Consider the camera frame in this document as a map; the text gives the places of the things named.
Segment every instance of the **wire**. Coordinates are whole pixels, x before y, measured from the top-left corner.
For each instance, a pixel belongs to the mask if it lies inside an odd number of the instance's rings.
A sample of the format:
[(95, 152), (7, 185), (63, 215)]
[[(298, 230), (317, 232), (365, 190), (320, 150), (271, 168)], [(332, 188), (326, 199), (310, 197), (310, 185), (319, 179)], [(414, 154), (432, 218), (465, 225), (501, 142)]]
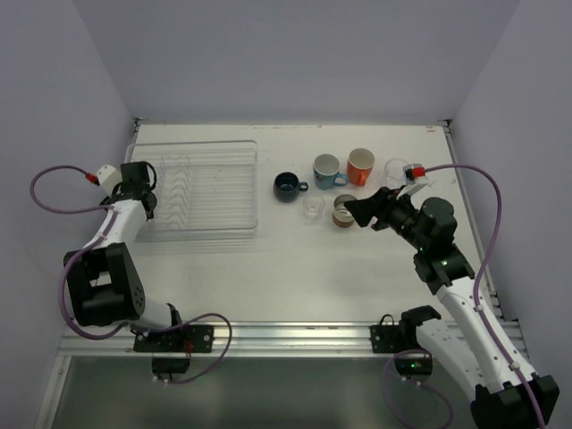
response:
[(151, 190), (153, 190), (157, 186), (157, 171), (155, 170), (155, 167), (149, 161), (143, 161), (143, 162), (153, 172), (153, 184), (151, 185)]
[[(80, 209), (74, 209), (74, 210), (64, 210), (64, 209), (48, 206), (47, 204), (44, 204), (43, 202), (41, 202), (38, 199), (38, 197), (36, 195), (36, 183), (38, 182), (38, 180), (42, 176), (44, 176), (45, 174), (47, 174), (49, 172), (53, 172), (55, 170), (74, 170), (76, 172), (81, 172), (82, 174), (84, 174), (84, 176), (88, 175), (88, 173), (85, 170), (83, 170), (79, 167), (76, 167), (74, 165), (56, 165), (54, 167), (50, 167), (50, 168), (46, 168), (45, 170), (42, 170), (41, 172), (39, 172), (38, 174), (36, 174), (34, 176), (34, 178), (32, 179), (32, 181), (29, 184), (29, 194), (32, 197), (32, 200), (34, 201), (34, 203), (36, 203), (38, 206), (40, 206), (41, 208), (43, 208), (44, 210), (46, 210), (48, 212), (56, 213), (59, 215), (77, 215), (77, 214), (81, 214), (81, 213), (96, 212), (99, 210), (111, 210), (111, 212), (112, 212), (111, 219), (103, 231), (103, 235), (105, 236), (111, 230), (111, 228), (114, 226), (115, 218), (117, 217), (117, 213), (114, 211), (113, 206), (104, 205), (104, 206), (94, 206), (94, 207), (80, 208)], [(87, 331), (84, 331), (78, 325), (76, 325), (73, 322), (73, 318), (70, 315), (70, 312), (68, 311), (67, 307), (65, 306), (65, 283), (67, 281), (70, 270), (72, 269), (73, 265), (78, 260), (80, 260), (80, 258), (83, 255), (88, 253), (92, 248), (95, 248), (97, 245), (99, 245), (103, 241), (103, 239), (104, 239), (103, 237), (99, 237), (96, 240), (94, 240), (92, 243), (87, 245), (85, 248), (83, 248), (83, 249), (77, 251), (75, 254), (73, 254), (73, 256), (70, 258), (68, 263), (63, 268), (62, 275), (60, 277), (60, 281), (58, 284), (58, 291), (57, 291), (58, 305), (60, 308), (60, 313), (62, 314), (62, 318), (65, 321), (65, 324), (67, 324), (70, 327), (70, 329), (72, 331), (74, 331), (75, 333), (77, 333), (79, 336), (81, 336), (83, 338), (87, 338), (89, 340), (106, 340), (108, 338), (113, 337), (124, 326), (127, 325), (126, 323), (119, 324), (118, 326), (113, 328), (108, 333), (104, 333), (101, 335), (95, 335), (93, 333), (89, 333)]]
[[(397, 417), (397, 419), (401, 422), (401, 424), (404, 425), (405, 427), (409, 428), (409, 429), (417, 429), (417, 426), (411, 424), (395, 407), (395, 404), (393, 403), (393, 401), (391, 400), (391, 398), (387, 392), (387, 376), (389, 374), (391, 374), (390, 368), (391, 368), (392, 364), (397, 359), (401, 358), (404, 355), (410, 355), (413, 353), (418, 353), (418, 354), (423, 353), (423, 354), (427, 355), (428, 351), (423, 350), (423, 349), (412, 349), (412, 350), (404, 350), (404, 351), (401, 351), (399, 353), (396, 353), (387, 361), (387, 364), (385, 364), (385, 367), (383, 368), (383, 375), (382, 375), (382, 394), (383, 394), (383, 398), (385, 399), (385, 403), (387, 404), (387, 407), (391, 410), (393, 415), (395, 417)], [(414, 382), (414, 381), (409, 380), (409, 379), (405, 379), (404, 382), (414, 384), (414, 385), (418, 385), (422, 389), (426, 389), (427, 391), (431, 391), (432, 393), (437, 395), (445, 403), (445, 405), (447, 406), (447, 409), (449, 410), (449, 417), (447, 417), (447, 421), (444, 424), (437, 426), (436, 429), (446, 429), (447, 427), (449, 427), (453, 423), (453, 419), (455, 418), (455, 411), (453, 409), (453, 405), (451, 404), (450, 400), (448, 400), (447, 397), (443, 393), (441, 393), (440, 391), (435, 389), (433, 386), (430, 386), (430, 385), (425, 384), (425, 383), (417, 384), (417, 382)]]
[(379, 325), (382, 326), (383, 322), (385, 321), (386, 317), (390, 317), (391, 318), (391, 325), (395, 324), (395, 319), (393, 318), (392, 315), (390, 315), (389, 313), (387, 315), (383, 315), (382, 320), (379, 321)]
[(198, 374), (192, 375), (191, 377), (184, 378), (182, 380), (167, 380), (167, 383), (169, 383), (169, 384), (185, 384), (185, 383), (194, 382), (199, 377), (202, 377), (203, 375), (210, 373), (213, 369), (215, 369), (217, 366), (219, 366), (219, 364), (223, 361), (223, 358), (226, 355), (226, 352), (229, 351), (229, 347), (231, 346), (231, 342), (232, 342), (232, 325), (231, 325), (231, 322), (229, 321), (229, 319), (227, 319), (226, 317), (224, 317), (223, 315), (221, 315), (219, 313), (205, 313), (203, 315), (198, 315), (197, 317), (193, 317), (192, 319), (189, 319), (188, 321), (183, 322), (182, 324), (176, 324), (175, 326), (169, 326), (168, 328), (154, 328), (154, 329), (149, 329), (146, 331), (146, 332), (151, 332), (151, 333), (166, 333), (166, 332), (171, 332), (171, 331), (177, 331), (180, 328), (183, 328), (183, 327), (188, 326), (190, 324), (194, 324), (195, 322), (202, 320), (202, 319), (206, 319), (207, 317), (217, 317), (219, 319), (222, 319), (229, 328), (229, 339), (226, 341), (226, 345), (224, 346), (223, 352), (219, 355), (219, 357), (211, 365), (207, 366), (205, 369), (203, 369)]
[[(479, 306), (481, 306), (481, 298), (479, 297), (479, 288), (480, 288), (479, 284), (480, 284), (481, 279), (483, 278), (484, 270), (486, 269), (486, 266), (489, 263), (489, 260), (491, 259), (492, 251), (494, 250), (494, 245), (496, 244), (497, 237), (499, 235), (499, 228), (501, 227), (501, 218), (502, 218), (501, 189), (499, 188), (499, 184), (496, 182), (496, 180), (489, 173), (487, 173), (482, 168), (479, 168), (479, 167), (471, 165), (471, 164), (438, 165), (436, 167), (431, 167), (431, 168), (425, 169), (425, 172), (436, 172), (438, 170), (444, 170), (447, 168), (464, 168), (467, 170), (473, 170), (474, 172), (481, 173), (491, 183), (492, 187), (494, 188), (494, 192), (496, 194), (496, 197), (497, 197), (497, 215), (496, 215), (496, 219), (494, 222), (494, 229), (492, 230), (491, 241), (489, 242), (489, 248), (486, 250), (486, 252), (484, 254), (484, 258), (483, 258), (483, 262), (481, 263), (481, 267), (479, 268), (479, 271), (476, 274), (475, 285), (473, 287), (473, 297), (475, 300), (475, 306), (478, 309)], [(509, 362), (511, 369), (515, 372), (518, 379), (520, 380), (520, 382), (524, 386), (524, 388), (526, 390), (526, 394), (528, 395), (528, 398), (532, 402), (534, 414), (536, 415), (536, 420), (538, 421), (538, 425), (539, 425), (540, 429), (546, 429), (546, 425), (544, 424), (544, 417), (543, 417), (543, 413), (540, 409), (540, 405), (538, 404), (538, 400), (534, 396), (534, 393), (533, 393), (530, 385), (528, 384), (528, 381), (526, 380), (525, 375), (520, 370), (520, 368), (513, 366), (513, 364), (515, 363), (515, 360), (512, 358), (509, 351), (502, 345), (501, 339), (497, 336), (496, 332), (492, 328), (491, 323), (489, 322), (489, 319), (487, 318), (484, 311), (478, 310), (478, 314), (481, 316), (481, 320), (483, 321), (485, 329), (487, 330), (487, 332), (491, 336), (491, 338), (494, 341), (494, 343), (496, 344), (497, 348), (500, 350), (500, 353)]]

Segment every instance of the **cup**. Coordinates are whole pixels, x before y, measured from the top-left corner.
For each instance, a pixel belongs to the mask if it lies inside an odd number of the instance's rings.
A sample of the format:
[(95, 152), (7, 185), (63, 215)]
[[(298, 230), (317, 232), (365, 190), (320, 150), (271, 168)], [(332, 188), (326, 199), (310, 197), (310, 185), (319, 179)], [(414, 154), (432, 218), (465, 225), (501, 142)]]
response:
[(351, 215), (349, 210), (343, 205), (346, 201), (355, 201), (353, 195), (343, 194), (333, 200), (332, 220), (340, 228), (349, 228), (354, 224), (354, 216)]
[(409, 165), (405, 159), (392, 158), (385, 163), (383, 170), (383, 186), (389, 189), (399, 189), (407, 184), (403, 167)]
[(364, 186), (374, 169), (375, 156), (367, 149), (354, 149), (348, 156), (349, 181), (354, 185)]
[(314, 181), (318, 189), (346, 186), (349, 177), (340, 172), (340, 161), (334, 155), (322, 154), (314, 160)]
[(302, 206), (304, 206), (304, 216), (310, 221), (317, 221), (322, 215), (325, 201), (322, 197), (312, 197), (308, 195), (304, 197)]
[(291, 203), (300, 192), (307, 191), (307, 183), (299, 181), (293, 172), (281, 172), (274, 179), (274, 195), (282, 203)]

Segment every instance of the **clear glass cup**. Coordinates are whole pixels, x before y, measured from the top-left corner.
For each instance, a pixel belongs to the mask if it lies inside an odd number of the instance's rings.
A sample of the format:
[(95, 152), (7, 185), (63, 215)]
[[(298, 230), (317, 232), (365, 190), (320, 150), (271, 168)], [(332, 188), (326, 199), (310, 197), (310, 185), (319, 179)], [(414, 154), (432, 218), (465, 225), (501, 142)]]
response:
[(307, 196), (304, 197), (302, 205), (304, 206), (304, 216), (311, 221), (316, 221), (322, 216), (325, 201), (322, 197)]
[(398, 189), (405, 185), (405, 172), (403, 167), (409, 165), (409, 162), (401, 158), (392, 158), (385, 163), (383, 171), (383, 185), (389, 189)]

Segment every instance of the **clear plastic dish rack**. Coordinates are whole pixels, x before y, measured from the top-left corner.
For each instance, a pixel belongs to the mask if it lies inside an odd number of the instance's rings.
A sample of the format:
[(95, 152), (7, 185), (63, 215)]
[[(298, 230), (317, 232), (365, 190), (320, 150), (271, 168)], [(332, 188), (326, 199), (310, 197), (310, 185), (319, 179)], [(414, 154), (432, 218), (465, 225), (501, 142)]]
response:
[(133, 144), (129, 161), (157, 171), (155, 219), (137, 241), (254, 237), (257, 143), (253, 140)]

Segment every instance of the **white table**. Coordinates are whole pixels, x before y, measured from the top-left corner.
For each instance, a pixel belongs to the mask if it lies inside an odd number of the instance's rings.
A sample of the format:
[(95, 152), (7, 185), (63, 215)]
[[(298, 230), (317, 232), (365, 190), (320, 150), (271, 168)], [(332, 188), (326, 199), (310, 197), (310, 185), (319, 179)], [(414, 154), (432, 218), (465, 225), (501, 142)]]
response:
[[(414, 249), (393, 231), (373, 232), (356, 225), (343, 230), (332, 222), (332, 202), (342, 193), (357, 198), (383, 185), (383, 167), (399, 157), (425, 166), (449, 164), (442, 127), (391, 125), (154, 125), (139, 129), (136, 143), (253, 139), (258, 144), (258, 226), (248, 240), (210, 240), (177, 246), (136, 244), (132, 249), (146, 294), (173, 303), (184, 317), (208, 311), (232, 321), (375, 321), (426, 304), (449, 314), (418, 279)], [(316, 156), (339, 157), (366, 147), (376, 156), (372, 176), (360, 188), (328, 191), (313, 183)], [(310, 184), (308, 195), (325, 199), (317, 222), (303, 216), (302, 198), (290, 205), (273, 196), (274, 177), (296, 173)], [(430, 196), (455, 207), (456, 242), (476, 270), (479, 257), (453, 170), (434, 172), (434, 181), (414, 196), (416, 206)]]

